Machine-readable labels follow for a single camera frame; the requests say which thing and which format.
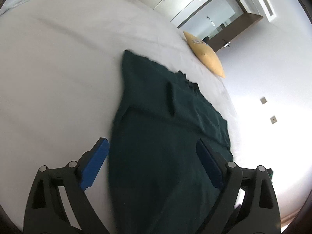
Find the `yellow cushion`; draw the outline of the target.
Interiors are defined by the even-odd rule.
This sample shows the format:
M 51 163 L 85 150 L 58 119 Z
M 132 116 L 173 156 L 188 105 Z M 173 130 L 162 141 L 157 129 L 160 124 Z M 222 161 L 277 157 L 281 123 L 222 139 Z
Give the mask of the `yellow cushion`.
M 198 60 L 213 74 L 225 78 L 223 66 L 215 51 L 204 41 L 192 34 L 186 31 L 183 31 L 183 34 Z

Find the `dark brown door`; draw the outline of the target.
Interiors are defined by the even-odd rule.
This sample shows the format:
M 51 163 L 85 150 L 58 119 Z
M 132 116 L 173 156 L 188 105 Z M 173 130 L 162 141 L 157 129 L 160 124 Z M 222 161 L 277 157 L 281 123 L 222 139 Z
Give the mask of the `dark brown door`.
M 247 12 L 239 0 L 208 0 L 178 25 L 209 45 L 215 52 L 230 46 L 231 41 L 263 16 Z

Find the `dark green knit sweater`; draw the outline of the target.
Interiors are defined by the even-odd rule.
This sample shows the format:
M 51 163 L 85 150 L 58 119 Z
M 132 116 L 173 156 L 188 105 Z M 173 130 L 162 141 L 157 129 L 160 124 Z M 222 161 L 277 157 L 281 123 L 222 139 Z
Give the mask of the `dark green knit sweater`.
M 205 138 L 231 161 L 227 121 L 182 72 L 126 50 L 109 148 L 118 233 L 195 233 L 218 195 L 199 157 Z

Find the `white bed sheet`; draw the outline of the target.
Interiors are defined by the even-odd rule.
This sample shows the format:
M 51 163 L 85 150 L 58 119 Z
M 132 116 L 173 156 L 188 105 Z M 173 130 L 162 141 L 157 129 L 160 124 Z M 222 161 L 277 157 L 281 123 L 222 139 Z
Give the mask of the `white bed sheet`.
M 37 170 L 65 166 L 109 138 L 129 49 L 183 72 L 227 120 L 221 78 L 183 33 L 137 0 L 31 0 L 1 16 L 1 206 L 23 227 Z

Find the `wall socket plate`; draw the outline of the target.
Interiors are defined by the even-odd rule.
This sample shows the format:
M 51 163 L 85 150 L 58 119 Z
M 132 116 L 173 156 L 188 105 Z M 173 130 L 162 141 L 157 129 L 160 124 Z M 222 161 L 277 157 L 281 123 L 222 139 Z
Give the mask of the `wall socket plate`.
M 277 122 L 277 119 L 276 119 L 275 116 L 272 116 L 272 117 L 270 118 L 270 121 L 271 121 L 272 124 L 274 124 L 274 123 Z
M 265 104 L 265 103 L 267 102 L 267 100 L 265 99 L 265 97 L 262 97 L 262 98 L 260 99 L 260 101 L 261 101 L 262 104 Z

